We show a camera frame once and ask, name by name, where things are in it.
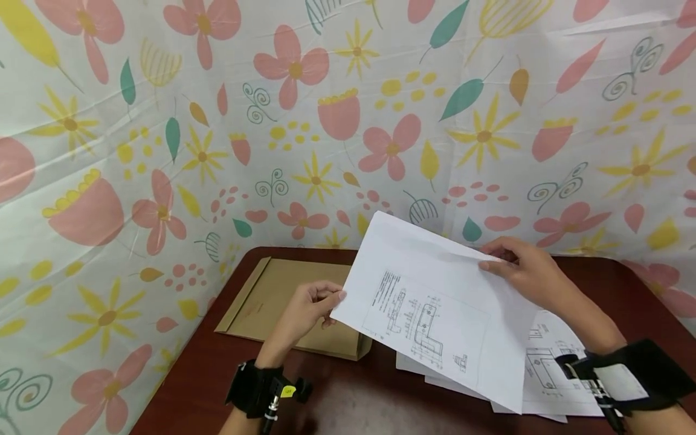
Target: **yellow dot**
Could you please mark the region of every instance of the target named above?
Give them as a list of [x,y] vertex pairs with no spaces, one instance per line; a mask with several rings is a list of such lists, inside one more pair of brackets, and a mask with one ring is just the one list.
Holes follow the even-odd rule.
[[423,84],[429,85],[437,79],[437,74],[434,72],[429,72],[423,77]]
[[612,116],[611,120],[613,122],[617,122],[617,121],[620,121],[620,120],[624,119],[625,117],[631,115],[633,113],[633,111],[635,110],[637,105],[638,105],[638,103],[636,103],[635,101],[632,101],[628,104],[625,104],[625,105],[619,107],[619,110],[617,110],[616,113],[614,113],[614,116]]
[[271,137],[277,141],[285,137],[285,129],[282,127],[273,127],[270,131]]
[[420,101],[425,97],[425,91],[423,89],[416,89],[411,93],[411,99],[413,101]]
[[643,102],[644,102],[644,103],[649,103],[650,101],[654,101],[654,100],[657,99],[657,97],[660,96],[661,93],[662,93],[661,90],[654,90],[653,92],[650,92],[650,94],[648,94],[647,97],[645,97],[645,98],[643,99]]
[[65,268],[65,276],[73,276],[82,269],[84,264],[82,261],[72,262]]
[[664,97],[662,97],[662,101],[665,103],[673,102],[677,98],[681,97],[681,89],[674,89],[671,90],[670,92],[666,93]]
[[133,160],[133,148],[127,143],[122,143],[116,147],[116,155],[121,163],[128,164]]
[[691,109],[692,109],[691,106],[688,104],[685,104],[683,106],[678,106],[672,110],[672,115],[674,115],[674,116],[686,115],[687,113],[691,112]]
[[52,290],[53,290],[52,286],[42,285],[41,287],[37,287],[31,293],[29,293],[26,296],[26,299],[24,301],[26,302],[27,305],[31,305],[31,306],[40,305],[42,302],[45,302],[46,299],[51,297]]
[[11,276],[0,283],[0,298],[7,296],[19,285],[19,279]]
[[34,281],[38,281],[50,274],[52,269],[53,263],[51,263],[49,260],[43,260],[36,263],[36,266],[34,266],[34,268],[29,272],[29,278],[33,279]]
[[382,94],[385,97],[393,97],[401,92],[401,81],[399,79],[389,79],[382,83]]
[[406,83],[416,81],[418,77],[420,77],[420,71],[411,71],[410,73],[406,74]]
[[660,111],[658,109],[650,109],[646,110],[645,112],[640,114],[640,120],[643,122],[648,122],[652,121],[653,119],[657,118],[660,115]]
[[621,134],[628,130],[628,125],[620,125],[614,129],[614,134]]

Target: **paper stack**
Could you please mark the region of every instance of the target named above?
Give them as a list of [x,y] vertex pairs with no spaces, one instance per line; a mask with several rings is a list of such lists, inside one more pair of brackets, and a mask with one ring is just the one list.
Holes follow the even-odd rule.
[[591,392],[554,358],[580,340],[505,280],[479,270],[492,257],[378,212],[332,318],[397,351],[397,368],[489,400],[493,411],[601,416]]

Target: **fabric backdrop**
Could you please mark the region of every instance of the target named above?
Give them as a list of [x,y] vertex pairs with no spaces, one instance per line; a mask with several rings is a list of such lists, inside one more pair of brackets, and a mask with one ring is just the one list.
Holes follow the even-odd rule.
[[616,258],[696,331],[696,1],[0,21],[3,434],[126,434],[247,250],[357,248],[377,210]]

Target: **wooden table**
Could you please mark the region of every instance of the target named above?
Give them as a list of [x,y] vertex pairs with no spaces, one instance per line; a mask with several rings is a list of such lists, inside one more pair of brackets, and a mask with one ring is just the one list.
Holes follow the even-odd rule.
[[[244,256],[131,435],[217,435],[231,408],[223,404],[237,364],[255,358],[260,343],[213,330],[259,259],[351,264],[355,251],[255,248]],[[619,325],[628,341],[655,340],[696,378],[696,342],[655,296],[620,263],[559,258],[563,271]],[[378,342],[355,363],[292,351],[289,379],[310,379],[309,403],[288,401],[273,434],[612,434],[601,418],[570,417],[568,425],[536,416],[494,414],[482,400],[427,385],[395,369],[395,352]],[[684,405],[696,416],[696,395]]]

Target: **spiral doodle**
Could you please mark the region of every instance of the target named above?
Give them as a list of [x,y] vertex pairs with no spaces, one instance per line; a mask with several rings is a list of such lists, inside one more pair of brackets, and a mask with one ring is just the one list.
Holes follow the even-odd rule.
[[23,376],[24,371],[18,367],[0,374],[0,393],[9,392],[4,404],[0,404],[0,434],[21,435],[19,427],[13,422],[11,409],[24,412],[36,408],[46,399],[53,386],[53,378],[48,374],[38,374],[22,381]]
[[248,119],[253,124],[260,124],[265,118],[270,119],[273,122],[277,122],[269,116],[262,107],[266,107],[271,104],[271,96],[268,94],[264,88],[256,88],[248,83],[242,85],[242,92],[251,102],[251,105],[246,110],[246,119]]
[[631,71],[619,74],[619,76],[613,79],[602,91],[603,99],[606,101],[618,100],[626,93],[629,84],[631,93],[637,95],[635,92],[635,75],[648,72],[657,65],[660,55],[662,55],[662,50],[665,48],[662,44],[653,46],[653,42],[654,40],[650,36],[641,39],[631,52]]
[[273,204],[273,194],[285,196],[287,195],[289,187],[285,180],[283,180],[283,170],[275,168],[273,172],[271,172],[271,181],[259,181],[254,185],[254,189],[256,190],[256,194],[262,198],[270,196],[271,207],[275,207]]
[[587,166],[588,163],[586,161],[577,165],[568,173],[568,175],[566,175],[561,183],[544,182],[531,188],[529,192],[527,192],[527,199],[533,203],[543,201],[537,210],[537,214],[541,213],[542,207],[545,206],[554,196],[558,196],[560,199],[565,199],[580,190],[580,188],[583,186],[583,179],[580,177],[580,174],[587,168]]

